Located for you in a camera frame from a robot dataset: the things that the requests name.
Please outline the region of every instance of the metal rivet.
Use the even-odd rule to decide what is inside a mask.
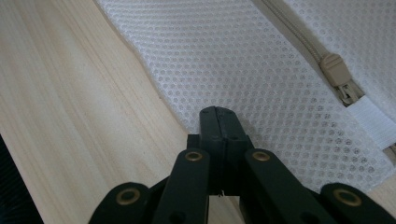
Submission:
[[[253,158],[258,161],[269,161],[271,157],[265,152],[257,151],[253,153]]]
[[[332,194],[341,203],[344,203],[346,205],[353,206],[353,207],[361,206],[361,198],[349,190],[335,189],[332,192]]]
[[[189,152],[186,154],[186,160],[188,161],[199,161],[203,158],[203,155],[199,152]]]
[[[140,191],[135,188],[124,189],[117,194],[117,203],[128,205],[137,202],[140,198]]]

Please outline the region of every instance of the zipper pull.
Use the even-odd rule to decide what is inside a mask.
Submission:
[[[337,89],[344,106],[352,105],[364,95],[364,92],[352,80],[352,75],[340,55],[334,53],[325,55],[319,66],[330,84]]]

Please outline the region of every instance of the light wooden surface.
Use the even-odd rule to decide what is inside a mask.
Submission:
[[[0,1],[0,133],[46,223],[169,175],[187,133],[92,0]],[[396,177],[370,192],[396,216]],[[241,223],[211,198],[209,223]]]

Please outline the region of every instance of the white mesh fabric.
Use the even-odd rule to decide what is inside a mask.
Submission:
[[[191,133],[201,109],[223,106],[256,147],[274,151],[313,190],[335,181],[365,190],[392,173],[328,84],[250,1],[98,3]]]
[[[396,122],[396,1],[284,0]]]

